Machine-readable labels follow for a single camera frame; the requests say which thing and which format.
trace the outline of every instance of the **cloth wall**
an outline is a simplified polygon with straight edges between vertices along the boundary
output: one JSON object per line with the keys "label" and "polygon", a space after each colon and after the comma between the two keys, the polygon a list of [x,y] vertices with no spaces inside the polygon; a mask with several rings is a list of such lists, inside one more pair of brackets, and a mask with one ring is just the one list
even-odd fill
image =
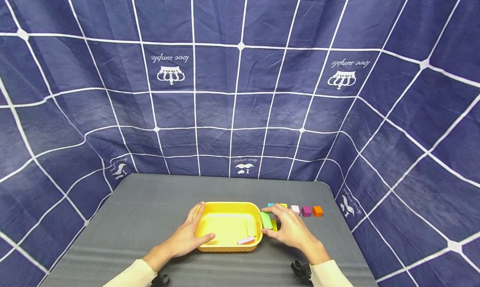
{"label": "cloth wall", "polygon": [[142,172],[325,182],[379,286],[478,286],[479,6],[0,0],[0,285]]}

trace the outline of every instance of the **green block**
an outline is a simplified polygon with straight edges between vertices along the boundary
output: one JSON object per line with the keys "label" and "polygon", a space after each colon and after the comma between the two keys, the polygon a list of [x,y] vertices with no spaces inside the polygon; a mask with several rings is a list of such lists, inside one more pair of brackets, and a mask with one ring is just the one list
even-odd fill
{"label": "green block", "polygon": [[260,218],[262,219],[263,227],[273,229],[272,221],[270,220],[270,215],[267,212],[260,212]]}

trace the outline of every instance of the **gray mat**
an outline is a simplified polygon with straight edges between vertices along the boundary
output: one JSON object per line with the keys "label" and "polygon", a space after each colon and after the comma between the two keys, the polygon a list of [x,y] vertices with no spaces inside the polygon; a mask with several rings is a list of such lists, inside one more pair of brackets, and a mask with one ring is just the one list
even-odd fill
{"label": "gray mat", "polygon": [[[102,286],[167,239],[199,201],[246,201],[321,205],[323,217],[303,220],[325,244],[355,287],[377,286],[363,256],[323,183],[131,174],[80,234],[42,287]],[[290,263],[300,252],[264,236],[249,253],[203,253],[174,259],[161,271],[171,287],[305,286]]]}

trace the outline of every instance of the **light pink block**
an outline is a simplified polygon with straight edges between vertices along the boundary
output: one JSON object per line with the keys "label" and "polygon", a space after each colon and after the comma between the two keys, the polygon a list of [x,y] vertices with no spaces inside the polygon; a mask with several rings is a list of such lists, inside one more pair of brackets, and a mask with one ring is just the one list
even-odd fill
{"label": "light pink block", "polygon": [[255,236],[248,236],[244,239],[238,240],[238,244],[249,244],[255,241]]}
{"label": "light pink block", "polygon": [[293,211],[296,215],[300,214],[300,207],[299,207],[299,206],[291,205],[290,208],[292,209],[292,211]]}

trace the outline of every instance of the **yellow tray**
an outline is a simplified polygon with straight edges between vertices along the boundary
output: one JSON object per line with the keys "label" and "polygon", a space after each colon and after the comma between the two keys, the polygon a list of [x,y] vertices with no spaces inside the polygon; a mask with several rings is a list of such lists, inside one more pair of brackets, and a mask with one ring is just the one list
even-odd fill
{"label": "yellow tray", "polygon": [[[215,233],[215,238],[199,246],[202,252],[250,252],[263,236],[260,209],[251,202],[206,202],[195,236],[208,233]],[[237,244],[252,235],[253,243]]]}

